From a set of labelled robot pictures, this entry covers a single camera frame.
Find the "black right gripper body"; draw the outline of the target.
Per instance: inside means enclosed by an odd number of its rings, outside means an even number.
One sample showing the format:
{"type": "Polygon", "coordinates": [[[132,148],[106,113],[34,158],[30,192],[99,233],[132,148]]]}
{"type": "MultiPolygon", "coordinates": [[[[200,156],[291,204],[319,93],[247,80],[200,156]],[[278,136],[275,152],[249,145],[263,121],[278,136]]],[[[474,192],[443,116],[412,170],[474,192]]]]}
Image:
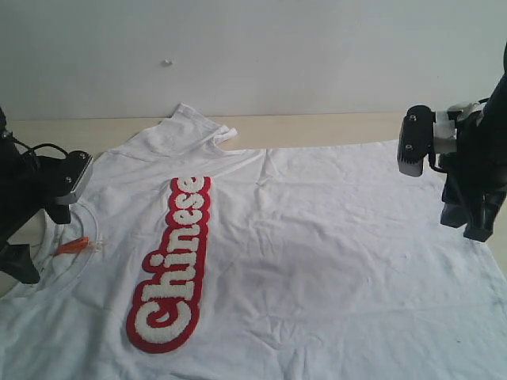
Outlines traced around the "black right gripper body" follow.
{"type": "Polygon", "coordinates": [[[506,190],[506,106],[457,104],[432,112],[433,151],[446,175],[444,198],[506,190]]]}

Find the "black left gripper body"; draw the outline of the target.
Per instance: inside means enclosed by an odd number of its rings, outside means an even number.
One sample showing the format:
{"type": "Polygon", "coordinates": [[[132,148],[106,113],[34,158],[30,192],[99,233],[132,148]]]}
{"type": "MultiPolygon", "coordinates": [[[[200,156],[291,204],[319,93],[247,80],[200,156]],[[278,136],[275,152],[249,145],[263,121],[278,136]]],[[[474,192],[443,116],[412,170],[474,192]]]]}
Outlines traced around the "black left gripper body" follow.
{"type": "Polygon", "coordinates": [[[50,147],[69,153],[53,143],[30,147],[10,132],[1,133],[1,246],[40,209],[55,203],[45,182],[59,158],[39,156],[36,150],[50,147]]]}

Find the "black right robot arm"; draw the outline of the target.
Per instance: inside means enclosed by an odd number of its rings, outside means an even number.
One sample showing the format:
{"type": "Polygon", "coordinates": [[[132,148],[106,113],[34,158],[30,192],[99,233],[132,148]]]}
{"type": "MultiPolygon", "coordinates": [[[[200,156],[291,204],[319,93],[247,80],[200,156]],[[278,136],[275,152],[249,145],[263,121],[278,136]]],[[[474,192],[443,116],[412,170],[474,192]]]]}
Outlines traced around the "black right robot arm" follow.
{"type": "Polygon", "coordinates": [[[506,75],[494,91],[458,122],[456,151],[442,153],[438,169],[446,175],[440,223],[459,228],[465,238],[485,242],[506,200],[506,75]]]}

